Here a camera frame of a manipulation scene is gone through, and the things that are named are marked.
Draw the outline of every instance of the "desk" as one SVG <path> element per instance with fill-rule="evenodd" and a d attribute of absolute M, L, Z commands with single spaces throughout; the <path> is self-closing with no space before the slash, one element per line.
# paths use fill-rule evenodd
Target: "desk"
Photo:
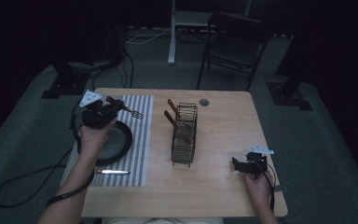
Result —
<path fill-rule="evenodd" d="M 252 96 L 245 91 L 97 89 L 104 95 L 154 95 L 145 186 L 89 187 L 83 217 L 253 217 L 243 177 L 231 157 L 267 146 Z M 172 125 L 163 111 L 175 104 L 198 106 L 197 144 L 191 167 L 171 161 Z M 200 99 L 208 99 L 201 106 Z M 273 167 L 268 156 L 268 163 Z M 282 192 L 275 215 L 287 214 Z"/>
<path fill-rule="evenodd" d="M 248 16 L 249 8 L 252 4 L 252 0 L 246 1 L 246 7 L 242 16 Z M 172 0 L 172 12 L 171 12 L 171 42 L 170 52 L 168 53 L 168 64 L 174 65 L 175 52 L 176 52 L 176 25 L 183 26 L 208 26 L 208 19 L 212 15 L 212 12 L 197 12 L 197 11 L 177 11 L 176 0 Z"/>

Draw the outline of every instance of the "black cable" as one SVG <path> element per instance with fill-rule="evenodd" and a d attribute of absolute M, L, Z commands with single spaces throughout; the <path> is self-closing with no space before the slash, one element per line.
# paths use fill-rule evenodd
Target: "black cable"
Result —
<path fill-rule="evenodd" d="M 123 85 L 123 83 L 121 82 L 121 85 L 124 87 L 124 89 L 127 88 L 127 72 L 126 72 L 126 61 L 123 60 L 123 67 L 121 68 L 121 70 L 123 70 L 123 73 L 125 74 L 125 77 L 126 77 L 126 81 L 125 81 L 125 84 Z"/>
<path fill-rule="evenodd" d="M 123 75 L 120 73 L 120 71 L 118 71 L 118 68 L 116 69 L 116 72 L 118 73 L 118 75 L 120 76 L 120 83 L 121 86 L 125 89 L 127 87 L 127 78 L 126 78 L 126 82 L 123 82 Z"/>
<path fill-rule="evenodd" d="M 83 191 L 83 189 L 86 189 L 90 185 L 90 183 L 92 182 L 92 179 L 94 179 L 94 171 L 91 172 L 91 175 L 89 176 L 89 179 L 87 180 L 87 182 L 84 183 L 82 186 L 80 186 L 80 188 L 74 189 L 74 190 L 72 190 L 70 192 L 67 192 L 67 193 L 60 194 L 60 195 L 52 197 L 46 203 L 46 207 L 49 207 L 52 203 L 56 203 L 56 202 L 59 202 L 61 200 L 64 200 L 64 199 L 67 199 L 67 198 L 70 198 L 72 196 L 77 195 L 78 193 Z"/>
<path fill-rule="evenodd" d="M 130 61 L 131 61 L 131 78 L 130 78 L 130 89 L 132 89 L 132 79 L 133 79 L 133 60 L 132 57 L 130 56 L 130 54 L 127 52 L 126 49 L 124 49 L 124 51 L 126 51 L 127 56 L 129 57 Z"/>
<path fill-rule="evenodd" d="M 283 219 L 283 217 L 278 217 L 278 219 L 279 219 L 283 224 L 287 224 L 287 222 Z"/>
<path fill-rule="evenodd" d="M 266 173 L 263 171 L 260 164 L 258 164 L 257 160 L 255 159 L 255 155 L 252 155 L 252 156 L 253 156 L 254 163 L 257 165 L 258 169 L 261 171 L 261 174 L 263 174 L 263 176 L 267 179 L 267 182 L 269 184 L 269 191 L 270 191 L 270 195 L 271 195 L 271 198 L 269 199 L 269 208 L 273 212 L 274 206 L 275 206 L 275 192 L 274 192 L 275 183 L 274 183 L 274 186 L 271 185 L 271 182 L 269 181 L 269 178 L 267 177 Z"/>
<path fill-rule="evenodd" d="M 113 68 L 113 67 L 117 67 L 121 62 L 123 62 L 125 56 L 124 57 L 120 57 L 120 58 L 116 58 L 114 59 L 112 62 L 108 63 L 108 64 L 105 64 L 104 67 L 101 69 L 101 71 L 99 71 L 95 77 L 92 79 L 92 83 L 91 83 L 91 86 L 92 86 L 92 89 L 95 91 L 95 80 L 97 79 L 97 77 L 104 71 L 110 69 L 110 68 Z"/>
<path fill-rule="evenodd" d="M 272 173 L 274 174 L 274 188 L 275 188 L 276 183 L 277 183 L 277 176 L 275 174 L 275 170 L 272 169 L 272 166 L 270 166 L 269 164 L 267 164 L 267 166 L 271 169 Z"/>
<path fill-rule="evenodd" d="M 42 184 L 37 188 L 37 190 L 31 194 L 31 196 L 29 196 L 28 198 L 26 198 L 25 200 L 19 202 L 19 203 L 13 203 L 13 204 L 6 204 L 6 203 L 1 203 L 0 202 L 0 207 L 2 208 L 13 208 L 13 207 L 17 207 L 17 206 L 20 206 L 20 205 L 23 205 L 25 203 L 28 203 L 29 201 L 31 201 L 33 199 L 33 197 L 43 188 L 43 186 L 45 186 L 46 182 L 48 182 L 48 180 L 50 179 L 50 177 L 53 175 L 53 173 L 57 170 L 57 168 L 63 168 L 63 167 L 66 167 L 66 165 L 60 165 L 60 163 L 63 161 L 63 159 L 65 159 L 65 157 L 72 151 L 72 149 L 69 149 L 61 158 L 60 160 L 56 163 L 56 165 L 52 165 L 52 166 L 48 166 L 48 167 L 44 167 L 44 168 L 41 168 L 41 169 L 38 169 L 36 171 L 33 171 L 31 173 L 28 173 L 28 174 L 25 174 L 25 175 L 19 175 L 19 176 L 15 176 L 13 178 L 10 178 L 9 180 L 5 181 L 4 183 L 2 183 L 0 185 L 0 193 L 1 191 L 3 190 L 3 188 L 15 181 L 15 180 L 19 180 L 19 179 L 22 179 L 24 177 L 27 177 L 29 175 L 34 175 L 34 174 L 38 174 L 38 173 L 41 173 L 41 172 L 44 172 L 46 170 L 49 170 L 49 169 L 52 169 L 52 171 L 48 174 L 48 176 L 45 178 L 45 180 L 42 182 Z"/>
<path fill-rule="evenodd" d="M 198 41 L 190 41 L 190 40 L 183 39 L 182 37 L 180 37 L 181 35 L 177 35 L 176 40 L 178 42 L 183 42 L 191 45 L 203 44 L 205 42 L 205 38 L 203 37 L 202 34 L 196 34 L 195 32 L 191 32 L 191 31 L 187 31 L 187 33 L 190 34 L 191 36 L 195 36 L 198 39 Z"/>
<path fill-rule="evenodd" d="M 100 70 L 106 70 L 107 68 L 111 67 L 112 62 L 115 62 L 115 61 L 116 60 L 113 60 L 109 63 L 104 63 L 104 64 L 94 66 L 91 68 L 75 67 L 71 64 L 68 64 L 68 65 L 71 67 L 72 71 L 75 73 L 93 73 L 93 72 L 100 71 Z"/>

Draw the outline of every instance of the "wire basket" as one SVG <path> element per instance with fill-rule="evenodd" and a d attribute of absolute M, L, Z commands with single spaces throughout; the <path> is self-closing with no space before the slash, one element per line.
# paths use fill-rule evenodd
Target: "wire basket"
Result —
<path fill-rule="evenodd" d="M 195 104 L 180 103 L 177 106 L 179 116 L 176 116 L 175 122 L 179 129 L 173 129 L 172 135 L 172 165 L 176 163 L 187 164 L 193 161 L 196 149 L 197 135 L 197 113 Z"/>

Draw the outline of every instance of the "striped placemat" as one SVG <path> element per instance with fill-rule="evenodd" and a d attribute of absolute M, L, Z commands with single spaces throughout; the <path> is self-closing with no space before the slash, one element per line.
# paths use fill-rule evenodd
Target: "striped placemat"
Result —
<path fill-rule="evenodd" d="M 144 186 L 147 174 L 147 156 L 150 141 L 150 128 L 153 111 L 153 95 L 112 95 L 111 97 L 122 100 L 124 105 L 131 110 L 144 114 L 143 119 L 136 119 L 131 113 L 119 111 L 117 119 L 127 124 L 132 132 L 132 145 L 127 154 L 103 169 L 130 171 L 129 175 L 95 175 L 91 186 L 100 187 L 131 187 Z M 62 176 L 62 183 L 72 170 L 77 159 L 77 143 L 75 142 L 68 164 Z"/>

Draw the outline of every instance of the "controller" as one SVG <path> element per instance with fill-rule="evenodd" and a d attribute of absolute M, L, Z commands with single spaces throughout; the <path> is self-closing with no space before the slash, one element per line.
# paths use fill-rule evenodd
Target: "controller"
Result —
<path fill-rule="evenodd" d="M 246 160 L 246 162 L 241 162 L 233 157 L 232 163 L 234 164 L 234 169 L 246 174 L 255 175 L 255 179 L 268 169 L 267 156 L 263 157 L 261 153 L 249 152 L 246 155 Z"/>
<path fill-rule="evenodd" d="M 81 115 L 83 124 L 93 129 L 101 129 L 117 117 L 117 112 L 123 107 L 124 102 L 121 100 L 111 101 L 108 105 L 103 105 L 101 100 L 95 101 L 86 105 L 87 110 Z"/>

